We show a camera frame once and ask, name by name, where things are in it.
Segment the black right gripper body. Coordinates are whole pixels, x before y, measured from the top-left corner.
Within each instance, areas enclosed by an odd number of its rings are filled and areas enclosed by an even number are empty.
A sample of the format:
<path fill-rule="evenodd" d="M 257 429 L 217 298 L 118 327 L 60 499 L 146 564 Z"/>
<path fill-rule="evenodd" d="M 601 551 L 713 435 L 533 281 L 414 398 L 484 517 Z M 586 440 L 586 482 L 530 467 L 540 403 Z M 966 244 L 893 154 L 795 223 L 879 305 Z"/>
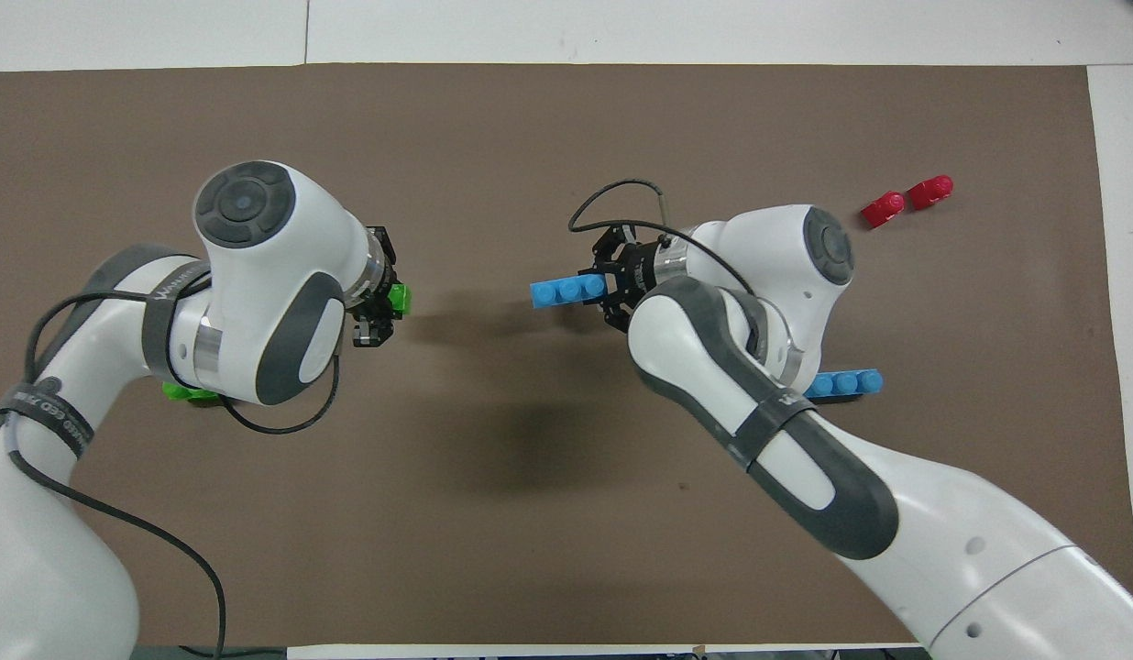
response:
<path fill-rule="evenodd" d="M 665 246 L 665 238 L 649 243 L 639 242 L 633 226 L 628 223 L 605 229 L 593 245 L 593 266 L 622 266 L 624 285 L 621 289 L 610 289 L 600 295 L 599 306 L 604 297 L 622 297 L 636 308 L 657 285 L 655 260 Z"/>

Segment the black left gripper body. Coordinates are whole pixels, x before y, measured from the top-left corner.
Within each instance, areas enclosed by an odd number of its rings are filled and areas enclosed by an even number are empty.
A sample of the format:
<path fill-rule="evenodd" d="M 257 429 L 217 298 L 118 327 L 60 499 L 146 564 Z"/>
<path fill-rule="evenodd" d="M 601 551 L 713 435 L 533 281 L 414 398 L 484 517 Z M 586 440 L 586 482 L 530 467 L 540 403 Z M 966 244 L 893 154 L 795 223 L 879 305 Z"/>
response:
<path fill-rule="evenodd" d="M 366 280 L 349 293 L 349 312 L 357 319 L 393 318 L 391 303 L 393 274 L 383 274 L 378 280 Z"/>

